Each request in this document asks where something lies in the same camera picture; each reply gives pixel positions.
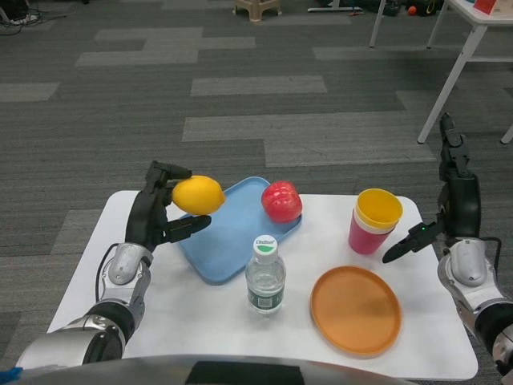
white table leg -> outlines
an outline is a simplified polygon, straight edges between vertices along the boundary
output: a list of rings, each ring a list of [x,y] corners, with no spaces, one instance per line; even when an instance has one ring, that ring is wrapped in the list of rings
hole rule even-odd
[[[483,38],[485,32],[487,31],[488,26],[486,25],[478,25],[472,29],[471,34],[469,34],[465,45],[463,46],[462,51],[460,52],[456,63],[452,67],[450,71],[449,77],[446,80],[446,83],[443,85],[442,91],[436,100],[436,103],[431,110],[430,115],[427,118],[426,123],[424,124],[424,128],[420,131],[420,135],[417,138],[419,143],[424,143],[426,141],[427,136],[429,135],[433,124],[438,117],[438,114],[443,108],[443,105],[447,101],[450,92],[452,91],[452,87],[456,84],[456,80],[458,80],[459,74],[461,74],[462,69],[465,67],[465,63],[475,52],[475,49],[478,47],[479,42]]]
[[[374,22],[374,28],[372,29],[372,36],[370,37],[369,47],[374,48],[374,44],[376,43],[376,38],[378,36],[379,25],[382,22],[383,18],[383,10],[385,9],[386,0],[382,0],[379,3],[378,16],[376,16],[376,21]]]
[[[506,134],[500,141],[502,144],[508,144],[510,143],[511,139],[513,139],[513,126],[511,126],[509,130],[507,130]]]
[[[447,7],[449,6],[449,1],[446,0],[443,2],[442,9],[440,10],[440,14],[438,15],[438,18],[436,19],[436,23],[434,24],[433,32],[431,32],[431,36],[429,41],[427,42],[427,47],[431,48],[434,44],[434,40],[436,39],[436,35],[438,34],[438,30],[440,29],[440,26],[442,25],[443,17],[446,15]]]

cup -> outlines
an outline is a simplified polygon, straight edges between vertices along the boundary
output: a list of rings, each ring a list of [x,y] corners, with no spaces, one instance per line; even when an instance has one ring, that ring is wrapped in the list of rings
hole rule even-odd
[[[370,188],[357,199],[351,218],[349,245],[359,254],[372,254],[394,231],[402,205],[391,192]]]

table surface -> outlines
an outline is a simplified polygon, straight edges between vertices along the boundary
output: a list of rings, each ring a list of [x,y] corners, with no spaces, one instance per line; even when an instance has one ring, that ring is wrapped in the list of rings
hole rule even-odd
[[[511,26],[513,15],[490,16],[474,8],[474,4],[467,0],[449,0],[450,4],[470,22],[475,24],[487,24],[489,26]]]
[[[95,303],[95,273],[110,244],[122,242],[137,192],[109,198],[49,331],[85,314]],[[149,355],[252,355],[306,359],[356,367],[407,379],[470,379],[475,353],[452,298],[440,284],[432,247],[383,265],[381,257],[421,221],[417,206],[400,198],[404,216],[372,256],[349,248],[354,196],[301,195],[303,222],[280,243],[287,278],[282,308],[273,316],[248,304],[243,274],[222,286],[205,284],[177,245],[159,246],[151,266],[146,314],[129,341],[125,358]],[[174,205],[168,218],[183,214]],[[403,312],[398,341],[386,353],[360,359],[331,346],[309,311],[311,290],[327,270],[358,265],[382,277],[398,296]]]

water bottle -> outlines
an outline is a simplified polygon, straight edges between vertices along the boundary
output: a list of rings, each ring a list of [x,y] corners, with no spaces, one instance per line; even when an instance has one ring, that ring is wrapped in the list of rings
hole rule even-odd
[[[285,275],[277,240],[270,235],[260,235],[253,242],[253,257],[246,266],[248,299],[256,311],[271,314],[280,308]]]

white bottle cap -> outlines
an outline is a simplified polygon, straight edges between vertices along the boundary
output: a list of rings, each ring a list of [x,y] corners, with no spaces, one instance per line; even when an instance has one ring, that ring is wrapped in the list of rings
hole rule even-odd
[[[260,235],[253,242],[253,253],[261,261],[270,261],[277,258],[278,242],[270,235]]]

